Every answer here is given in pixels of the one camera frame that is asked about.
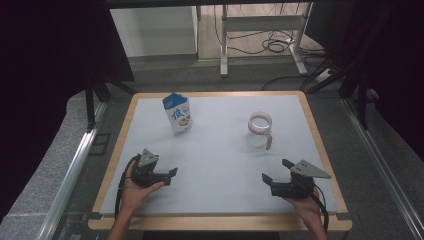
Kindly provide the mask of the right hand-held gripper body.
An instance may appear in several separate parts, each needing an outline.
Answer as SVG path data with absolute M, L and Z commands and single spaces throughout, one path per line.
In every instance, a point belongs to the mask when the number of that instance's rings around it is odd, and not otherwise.
M 331 175 L 318 168 L 312 163 L 301 160 L 288 169 L 290 171 L 290 180 L 288 182 L 275 182 L 270 186 L 273 196 L 304 199 L 308 198 L 314 192 L 315 178 L 330 179 Z

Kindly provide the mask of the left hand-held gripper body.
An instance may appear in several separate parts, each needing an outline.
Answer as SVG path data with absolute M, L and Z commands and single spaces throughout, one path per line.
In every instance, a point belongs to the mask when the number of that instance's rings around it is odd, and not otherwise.
M 148 188 L 155 183 L 167 183 L 166 174 L 155 174 L 154 169 L 158 163 L 159 156 L 153 154 L 148 149 L 144 149 L 141 154 L 134 157 L 135 164 L 132 168 L 130 178 L 141 188 Z

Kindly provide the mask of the clear glass jar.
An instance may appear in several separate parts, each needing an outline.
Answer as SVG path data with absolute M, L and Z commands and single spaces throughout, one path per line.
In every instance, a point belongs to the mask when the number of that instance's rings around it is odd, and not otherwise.
M 252 113 L 247 123 L 248 129 L 252 134 L 265 137 L 266 150 L 271 148 L 273 142 L 272 124 L 271 116 L 263 111 Z

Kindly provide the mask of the white and blue pouch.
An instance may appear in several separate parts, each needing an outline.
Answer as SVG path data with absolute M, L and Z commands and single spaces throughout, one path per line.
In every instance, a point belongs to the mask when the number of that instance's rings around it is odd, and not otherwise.
M 178 135 L 187 132 L 192 125 L 189 99 L 182 94 L 171 93 L 162 103 L 173 133 Z

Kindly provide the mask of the person's right hand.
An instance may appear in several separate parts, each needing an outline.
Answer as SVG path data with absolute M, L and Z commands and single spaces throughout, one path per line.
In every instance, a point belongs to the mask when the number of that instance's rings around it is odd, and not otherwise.
M 295 208 L 308 230 L 316 233 L 324 230 L 319 205 L 312 197 L 304 199 L 286 198 L 286 201 Z

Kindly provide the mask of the pale grey table mat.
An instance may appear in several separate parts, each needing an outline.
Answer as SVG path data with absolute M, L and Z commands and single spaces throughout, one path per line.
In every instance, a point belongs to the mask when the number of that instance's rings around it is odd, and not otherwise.
M 119 162 L 105 200 L 103 215 L 114 212 L 118 183 L 129 160 L 144 149 L 159 156 L 155 168 L 166 173 L 178 168 L 171 185 L 152 194 L 142 215 L 250 215 L 292 211 L 273 196 L 262 174 L 277 182 L 290 178 L 282 159 L 324 163 L 318 153 L 300 99 L 286 96 L 192 97 L 193 125 L 175 135 L 159 98 L 135 103 Z M 264 136 L 247 126 L 252 113 L 272 118 L 273 142 L 265 149 Z

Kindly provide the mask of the wooden table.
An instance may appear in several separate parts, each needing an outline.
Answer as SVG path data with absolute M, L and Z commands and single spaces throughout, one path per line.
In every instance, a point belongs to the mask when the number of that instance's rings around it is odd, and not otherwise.
M 316 143 L 318 153 L 324 163 L 318 167 L 327 173 L 333 171 L 317 125 L 315 124 L 306 96 L 300 91 L 263 91 L 263 92 L 190 92 L 187 97 L 239 97 L 239 96 L 286 96 L 296 95 L 299 97 L 305 112 L 308 125 Z M 139 99 L 159 98 L 163 100 L 161 93 L 139 93 L 133 96 L 129 105 L 125 120 L 115 145 L 109 166 L 99 190 L 98 197 L 93 207 L 93 214 L 89 218 L 88 225 L 93 230 L 108 230 L 111 228 L 114 217 L 103 215 L 100 208 L 105 200 L 106 193 L 111 185 L 119 162 L 119 155 L 123 149 L 125 137 L 128 132 L 135 103 Z M 296 231 L 301 229 L 302 222 L 296 216 L 294 209 L 284 214 L 250 214 L 250 215 L 142 215 L 138 211 L 132 220 L 131 226 L 144 231 Z

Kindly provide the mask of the black tripod stand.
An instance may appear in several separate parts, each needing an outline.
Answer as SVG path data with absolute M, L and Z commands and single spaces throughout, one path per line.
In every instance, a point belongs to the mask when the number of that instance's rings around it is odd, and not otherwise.
M 137 91 L 130 86 L 118 81 L 113 80 L 112 78 L 107 77 L 104 74 L 90 76 L 86 80 L 85 87 L 85 99 L 86 99 L 86 111 L 87 111 L 87 130 L 91 131 L 94 129 L 96 120 L 95 120 L 95 109 L 94 109 L 94 96 L 102 102 L 106 103 L 111 99 L 111 93 L 107 88 L 107 83 L 112 84 L 113 86 L 119 88 L 120 90 L 134 95 Z

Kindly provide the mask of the white power strip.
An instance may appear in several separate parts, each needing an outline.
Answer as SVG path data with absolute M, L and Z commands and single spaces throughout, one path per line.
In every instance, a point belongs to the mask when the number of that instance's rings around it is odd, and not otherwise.
M 320 83 L 320 82 L 326 80 L 327 78 L 329 78 L 333 73 L 334 73 L 334 71 L 332 69 L 327 68 L 315 78 L 315 81 L 317 83 Z

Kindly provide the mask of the black metal stand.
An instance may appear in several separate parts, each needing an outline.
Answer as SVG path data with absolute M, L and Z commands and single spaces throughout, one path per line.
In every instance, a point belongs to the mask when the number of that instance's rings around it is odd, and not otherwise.
M 367 11 L 359 2 L 315 2 L 307 23 L 306 35 L 324 47 L 325 60 L 301 84 L 300 90 L 313 94 L 341 80 L 341 98 L 356 94 L 357 119 L 367 129 L 366 66 L 379 33 L 379 10 Z M 325 69 L 334 73 L 317 83 Z

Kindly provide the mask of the white cabinet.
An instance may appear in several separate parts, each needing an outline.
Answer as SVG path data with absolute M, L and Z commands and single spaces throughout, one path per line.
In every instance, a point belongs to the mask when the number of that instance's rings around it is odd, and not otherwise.
M 194 6 L 111 9 L 110 12 L 128 57 L 198 52 Z

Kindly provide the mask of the black curtain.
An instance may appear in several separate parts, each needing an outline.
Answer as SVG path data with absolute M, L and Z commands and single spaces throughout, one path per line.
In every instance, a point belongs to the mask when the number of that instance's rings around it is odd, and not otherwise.
M 345 77 L 339 95 L 375 91 L 377 111 L 424 160 L 424 0 L 316 0 L 306 35 Z
M 88 80 L 129 81 L 107 0 L 0 0 L 0 221 Z

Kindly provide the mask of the black floor bracket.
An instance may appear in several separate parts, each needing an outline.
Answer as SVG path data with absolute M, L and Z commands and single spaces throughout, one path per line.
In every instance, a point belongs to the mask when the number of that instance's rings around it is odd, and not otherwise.
M 91 156 L 103 156 L 106 153 L 110 140 L 110 134 L 98 134 L 90 147 Z

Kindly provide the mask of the aluminium floor rail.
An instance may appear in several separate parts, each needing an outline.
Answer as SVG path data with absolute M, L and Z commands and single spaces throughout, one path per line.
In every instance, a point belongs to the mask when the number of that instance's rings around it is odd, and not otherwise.
M 79 178 L 80 172 L 84 166 L 106 108 L 107 103 L 100 103 L 97 106 L 94 112 L 94 126 L 91 130 L 84 133 L 52 205 L 44 218 L 38 234 L 36 235 L 36 240 L 51 240 L 53 238 L 74 186 Z
M 424 240 L 424 222 L 421 220 L 415 207 L 401 188 L 393 172 L 389 168 L 385 158 L 383 157 L 380 149 L 377 147 L 374 139 L 368 130 L 366 130 L 357 119 L 357 110 L 354 105 L 346 99 L 342 99 L 341 103 L 345 106 L 351 122 L 356 129 L 361 141 L 363 142 L 366 150 L 368 151 L 371 160 L 376 166 L 383 182 L 385 183 L 390 195 L 392 196 L 395 204 L 397 205 L 403 219 L 405 220 L 408 228 L 410 229 L 415 240 Z

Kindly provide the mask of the white metal desk frame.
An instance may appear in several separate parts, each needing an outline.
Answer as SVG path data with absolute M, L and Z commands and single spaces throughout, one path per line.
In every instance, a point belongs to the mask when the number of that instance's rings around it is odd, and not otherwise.
M 280 16 L 247 16 L 228 17 L 227 6 L 223 5 L 222 26 L 221 26 L 221 55 L 220 55 L 220 76 L 228 76 L 228 54 L 227 54 L 227 33 L 246 31 L 277 31 L 293 30 L 296 37 L 289 50 L 292 58 L 301 75 L 307 74 L 307 69 L 300 57 L 299 46 L 304 34 L 306 23 L 309 17 L 312 4 L 307 3 L 300 15 L 280 15 Z

